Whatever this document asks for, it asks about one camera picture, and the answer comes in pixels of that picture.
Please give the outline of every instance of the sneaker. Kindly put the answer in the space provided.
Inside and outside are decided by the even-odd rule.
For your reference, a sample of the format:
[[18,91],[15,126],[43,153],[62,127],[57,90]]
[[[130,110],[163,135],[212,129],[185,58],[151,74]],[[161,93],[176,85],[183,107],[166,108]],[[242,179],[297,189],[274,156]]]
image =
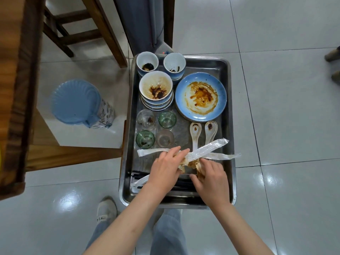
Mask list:
[[325,55],[325,60],[328,62],[339,60],[340,59],[340,50],[334,49]]
[[113,222],[117,217],[117,206],[111,196],[106,196],[98,204],[97,223],[102,221]]
[[340,71],[336,71],[332,74],[332,81],[340,83]]

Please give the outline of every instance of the floor tile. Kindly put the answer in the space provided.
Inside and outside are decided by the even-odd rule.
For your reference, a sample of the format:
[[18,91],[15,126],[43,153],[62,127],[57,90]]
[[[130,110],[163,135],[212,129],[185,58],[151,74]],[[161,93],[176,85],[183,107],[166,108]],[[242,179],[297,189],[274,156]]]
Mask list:
[[231,0],[241,52],[337,47],[338,0]]
[[176,0],[173,49],[182,54],[238,52],[229,0]]
[[[236,209],[276,253],[261,167],[238,168],[236,178]],[[181,220],[189,254],[237,254],[211,210],[185,209]],[[152,221],[137,243],[138,255],[150,254],[151,225]]]
[[[103,99],[116,112],[109,129],[89,129],[84,125],[66,125],[51,115],[50,96],[61,83],[80,78],[94,84]],[[129,69],[121,69],[114,60],[42,63],[37,107],[60,145],[120,148],[129,96]]]
[[241,53],[262,165],[340,158],[331,49]]
[[[104,12],[126,58],[129,57],[127,38],[113,0],[100,0]],[[53,15],[85,9],[82,0],[46,0],[46,6]],[[70,34],[96,29],[92,19],[63,25]],[[94,59],[115,59],[103,38],[70,45],[74,57],[69,58],[45,34],[41,51],[41,62],[77,61]]]
[[240,158],[235,159],[236,167],[259,166],[260,162],[258,160],[253,121],[240,54],[202,54],[201,56],[222,57],[230,63],[235,154],[242,154]]
[[118,179],[29,187],[1,201],[2,254],[81,254],[97,224],[97,205],[118,197]]
[[340,159],[263,166],[278,254],[340,254]]
[[27,172],[26,187],[118,179],[121,158]]

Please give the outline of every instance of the blue plate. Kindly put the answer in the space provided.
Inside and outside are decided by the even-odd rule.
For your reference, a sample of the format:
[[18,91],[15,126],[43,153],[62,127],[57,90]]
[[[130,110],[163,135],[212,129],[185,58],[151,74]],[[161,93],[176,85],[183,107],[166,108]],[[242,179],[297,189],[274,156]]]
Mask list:
[[227,93],[222,83],[205,72],[184,77],[175,93],[180,113],[193,122],[207,122],[218,117],[227,104]]

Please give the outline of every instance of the stacked bowls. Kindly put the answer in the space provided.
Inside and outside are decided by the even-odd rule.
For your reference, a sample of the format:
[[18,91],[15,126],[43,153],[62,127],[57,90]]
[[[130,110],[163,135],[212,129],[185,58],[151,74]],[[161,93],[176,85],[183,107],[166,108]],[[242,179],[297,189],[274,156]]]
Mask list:
[[162,71],[145,74],[139,82],[140,101],[151,111],[164,111],[172,104],[174,93],[172,80]]

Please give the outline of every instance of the person's right hand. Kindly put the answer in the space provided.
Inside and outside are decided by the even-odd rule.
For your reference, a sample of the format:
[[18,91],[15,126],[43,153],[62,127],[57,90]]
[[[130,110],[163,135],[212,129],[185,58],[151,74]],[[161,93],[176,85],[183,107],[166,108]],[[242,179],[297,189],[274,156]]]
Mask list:
[[211,210],[230,205],[227,174],[220,163],[200,159],[205,167],[205,179],[200,181],[194,174],[190,178],[196,191]]

